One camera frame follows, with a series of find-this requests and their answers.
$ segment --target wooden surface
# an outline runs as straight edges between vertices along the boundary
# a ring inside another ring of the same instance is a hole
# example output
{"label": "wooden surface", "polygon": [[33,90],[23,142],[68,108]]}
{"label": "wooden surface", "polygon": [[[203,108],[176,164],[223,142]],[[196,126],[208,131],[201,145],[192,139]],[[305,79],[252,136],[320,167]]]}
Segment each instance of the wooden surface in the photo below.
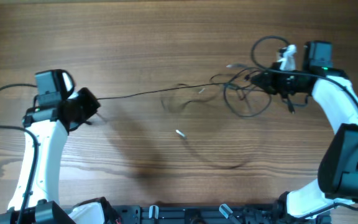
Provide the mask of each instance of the wooden surface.
{"label": "wooden surface", "polygon": [[[298,45],[334,43],[334,64],[358,94],[358,1],[170,1],[0,5],[0,86],[34,83],[34,73],[64,68],[78,89],[119,96],[202,84],[229,63],[250,63],[252,44],[282,35]],[[258,50],[268,65],[279,47]],[[208,96],[216,91],[209,87]],[[0,124],[20,125],[33,88],[0,94]],[[167,93],[176,102],[194,90]],[[255,97],[261,102],[262,95]],[[160,94],[101,102],[93,126],[70,133],[60,170],[61,205],[105,196],[115,205],[219,205],[271,202],[316,178],[333,132],[312,101],[295,115],[274,97],[262,115],[239,119],[222,97],[167,113]],[[188,135],[191,149],[175,133]],[[11,199],[23,134],[0,130],[0,213]],[[219,166],[244,165],[226,170]],[[334,223],[358,213],[333,212]]]}

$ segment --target robotic arm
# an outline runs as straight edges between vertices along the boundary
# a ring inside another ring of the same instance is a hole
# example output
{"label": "robotic arm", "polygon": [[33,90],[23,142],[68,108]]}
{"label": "robotic arm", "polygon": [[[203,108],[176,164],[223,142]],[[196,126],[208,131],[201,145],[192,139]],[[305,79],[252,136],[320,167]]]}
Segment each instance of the robotic arm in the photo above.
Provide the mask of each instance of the robotic arm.
{"label": "robotic arm", "polygon": [[[40,143],[32,195],[26,205],[26,223],[329,223],[322,221],[321,217],[325,218],[322,213],[338,205],[358,203],[358,98],[347,75],[333,68],[331,44],[313,41],[306,46],[301,72],[294,70],[296,47],[289,45],[279,51],[278,62],[252,77],[251,82],[267,93],[279,94],[287,101],[291,112],[295,112],[291,95],[307,93],[313,96],[336,135],[320,164],[318,178],[300,190],[285,192],[273,205],[241,208],[229,208],[226,204],[219,208],[158,208],[153,205],[123,209],[110,206],[105,198],[96,198],[77,205],[67,215],[58,206],[62,150],[69,132],[94,115],[100,104],[86,88],[74,93],[73,79],[64,70],[37,73],[39,105],[28,109],[23,119],[24,126]],[[33,156],[32,139],[26,134],[19,183],[8,212],[0,215],[0,223],[17,220]]]}

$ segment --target table top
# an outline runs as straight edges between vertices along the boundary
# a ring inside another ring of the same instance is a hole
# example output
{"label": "table top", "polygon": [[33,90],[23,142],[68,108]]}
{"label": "table top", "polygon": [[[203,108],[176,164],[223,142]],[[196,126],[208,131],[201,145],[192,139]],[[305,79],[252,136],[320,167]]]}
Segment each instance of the table top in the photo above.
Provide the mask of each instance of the table top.
{"label": "table top", "polygon": [[[296,44],[298,62],[305,42],[332,42],[334,65],[347,72],[358,95],[358,1],[0,5],[0,86],[34,83],[35,72],[54,68],[68,70],[78,90],[88,87],[97,97],[204,84],[236,72],[226,68],[230,63],[251,65],[250,48],[265,35]],[[269,65],[279,47],[275,41],[260,46],[258,60]],[[183,102],[219,93],[216,86],[201,89],[101,101],[93,125],[68,137],[60,204],[102,196],[113,205],[265,203],[316,178],[334,136],[316,102],[290,114],[274,96],[261,115],[238,118],[219,94],[181,110]],[[35,94],[34,88],[1,92],[0,124],[20,125]],[[23,153],[23,133],[0,130],[0,213],[13,196]],[[333,218],[358,223],[358,212],[340,208]]]}

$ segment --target wooden table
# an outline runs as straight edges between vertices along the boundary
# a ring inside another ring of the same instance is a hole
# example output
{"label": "wooden table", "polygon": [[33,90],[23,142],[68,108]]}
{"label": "wooden table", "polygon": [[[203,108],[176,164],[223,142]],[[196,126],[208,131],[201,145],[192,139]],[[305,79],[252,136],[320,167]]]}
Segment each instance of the wooden table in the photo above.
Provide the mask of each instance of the wooden table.
{"label": "wooden table", "polygon": [[[298,62],[306,41],[333,42],[334,64],[358,94],[358,1],[342,0],[0,5],[0,86],[34,83],[35,72],[53,68],[68,70],[77,89],[87,86],[98,97],[202,84],[235,72],[226,69],[229,63],[250,64],[252,44],[265,35],[297,44]],[[266,43],[258,59],[269,65],[279,47]],[[207,87],[203,94],[215,91]],[[0,124],[20,125],[35,94],[34,88],[0,93]],[[179,103],[198,96],[194,90],[167,95]],[[100,196],[114,205],[271,202],[316,178],[333,138],[314,101],[292,115],[274,96],[266,112],[240,119],[221,95],[171,113],[160,97],[101,101],[94,125],[70,133],[61,205]],[[176,129],[187,134],[190,149]],[[0,213],[17,184],[23,136],[0,130]],[[244,161],[231,170],[215,166]],[[358,223],[358,212],[341,208],[333,218]]]}

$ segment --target white arm segment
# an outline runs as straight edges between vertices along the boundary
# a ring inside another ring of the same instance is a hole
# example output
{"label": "white arm segment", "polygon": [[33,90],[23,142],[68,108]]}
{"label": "white arm segment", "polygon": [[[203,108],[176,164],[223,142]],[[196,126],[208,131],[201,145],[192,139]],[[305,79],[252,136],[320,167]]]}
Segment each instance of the white arm segment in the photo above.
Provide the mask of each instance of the white arm segment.
{"label": "white arm segment", "polygon": [[[55,201],[59,204],[58,183],[60,159],[67,141],[68,133],[62,123],[58,121],[39,121],[27,128],[37,136],[39,146],[37,170],[32,184],[33,194],[29,197],[26,207],[34,207],[42,199]],[[20,210],[23,203],[23,193],[30,174],[34,148],[32,138],[25,133],[25,151],[19,183],[7,209],[14,207]]]}
{"label": "white arm segment", "polygon": [[[352,89],[352,83],[342,77],[328,76],[341,85],[346,86],[356,100],[358,97]],[[358,125],[358,109],[350,99],[349,95],[341,90],[335,84],[319,79],[314,84],[313,98],[316,100],[324,110],[329,123],[333,127],[334,133],[337,132],[342,123],[357,124]],[[334,200],[328,199],[320,190],[317,179],[312,181],[300,190],[292,191],[287,196],[287,212],[293,217],[302,217],[311,212],[315,212],[329,205],[333,202],[342,202],[348,205],[353,204],[352,200],[336,198]]]}

